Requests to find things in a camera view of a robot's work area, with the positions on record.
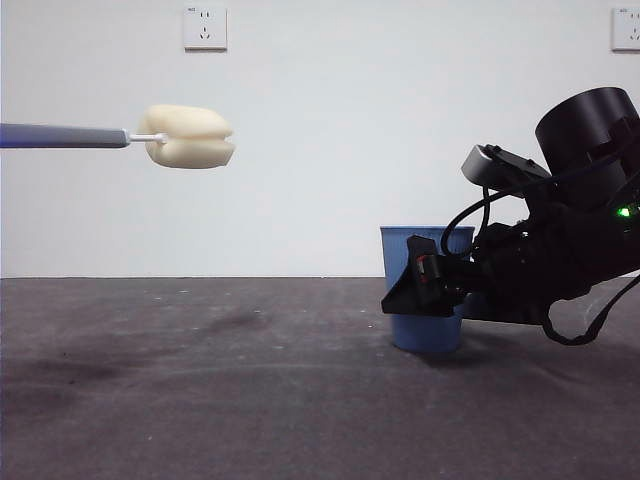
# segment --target wire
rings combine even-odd
[[[458,252],[458,253],[451,252],[449,250],[448,243],[449,243],[449,237],[451,236],[453,229],[462,220],[467,218],[476,210],[486,207],[490,205],[492,202],[495,202],[496,200],[500,200],[501,198],[507,197],[509,195],[513,195],[514,193],[523,192],[530,188],[547,185],[549,183],[560,183],[560,182],[566,182],[567,180],[573,180],[573,179],[582,177],[584,175],[587,175],[588,173],[604,168],[607,165],[611,165],[612,163],[619,160],[620,154],[622,154],[625,150],[627,150],[630,146],[632,146],[639,136],[640,136],[640,130],[636,129],[631,140],[628,140],[621,147],[619,147],[612,153],[605,155],[602,159],[598,160],[597,162],[593,162],[590,165],[583,167],[579,170],[573,170],[571,172],[561,173],[561,174],[553,175],[547,178],[541,178],[539,180],[534,180],[532,182],[525,183],[522,185],[514,185],[513,187],[509,187],[505,190],[502,190],[501,192],[496,192],[493,195],[484,196],[482,200],[465,208],[462,212],[456,215],[456,217],[453,220],[451,220],[451,222],[449,222],[449,225],[447,225],[447,227],[444,229],[444,232],[442,233],[442,238],[440,239],[440,248],[442,249],[442,252],[447,256],[454,256],[454,257],[464,257],[469,254],[469,252]]]
[[[483,200],[486,200],[487,198],[489,198],[489,188],[488,187],[482,187],[482,198]],[[444,251],[445,255],[449,255],[449,256],[455,256],[455,257],[460,257],[460,258],[464,258],[467,255],[470,255],[471,252],[473,252],[473,250],[475,250],[480,243],[482,242],[483,238],[484,238],[484,231],[487,228],[487,225],[489,225],[489,217],[491,215],[491,202],[487,202],[484,204],[484,208],[483,208],[483,212],[482,212],[482,223],[480,224],[480,230],[478,230],[478,234],[476,235],[475,240],[473,241],[473,244],[467,248],[466,250],[462,251],[462,252],[456,252],[456,253],[451,253],[449,251],[449,249],[447,248],[446,251]]]
[[[607,315],[609,315],[609,312],[611,311],[615,303],[618,300],[620,300],[620,298],[625,293],[627,293],[629,290],[635,287],[639,282],[640,282],[640,275],[638,275],[636,278],[631,280],[622,290],[616,293],[613,296],[613,298],[609,300],[609,303],[607,303],[607,305],[602,309],[602,311],[596,316],[596,318],[593,319],[587,331],[583,335],[578,335],[575,338],[567,338],[563,335],[560,335],[553,328],[553,324],[551,323],[551,319],[549,318],[549,315],[548,314],[542,315],[541,323],[542,323],[542,328],[544,330],[545,335],[549,337],[551,340],[553,340],[554,342],[558,342],[558,343],[561,343],[562,345],[567,345],[567,346],[586,345],[587,343],[593,342],[598,336],[598,333],[600,333],[600,329],[604,325],[604,322],[607,319]]]

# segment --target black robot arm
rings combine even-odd
[[[536,135],[553,175],[500,147],[474,147],[463,173],[497,193],[451,222],[442,238],[447,255],[432,240],[407,240],[407,267],[382,301],[385,313],[448,316],[464,304],[465,318],[541,325],[566,345],[597,336],[619,296],[575,339],[558,335],[548,313],[557,300],[640,269],[640,119],[623,90],[601,88],[553,109]],[[524,197],[527,220],[482,228],[473,261],[448,251],[463,218],[507,195]]]

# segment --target sponge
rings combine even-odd
[[[227,121],[206,108],[154,105],[142,117],[138,133],[168,134],[167,143],[146,144],[151,159],[165,167],[220,167],[235,150],[225,141],[233,133]]]

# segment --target blue cup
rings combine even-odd
[[[407,266],[409,252],[407,238],[419,235],[435,240],[440,250],[443,226],[425,227],[380,227],[382,233],[382,251],[387,290],[398,281]],[[474,227],[456,227],[449,236],[449,250],[462,252],[468,250],[473,242]],[[418,353],[451,352],[460,344],[460,326],[462,324],[462,305],[454,307],[450,317],[429,317],[424,315],[391,316],[393,343],[402,350]]]

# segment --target wall socket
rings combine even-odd
[[[219,5],[185,5],[183,36],[185,50],[226,50],[227,9]]]
[[[640,7],[613,9],[611,49],[640,51]]]

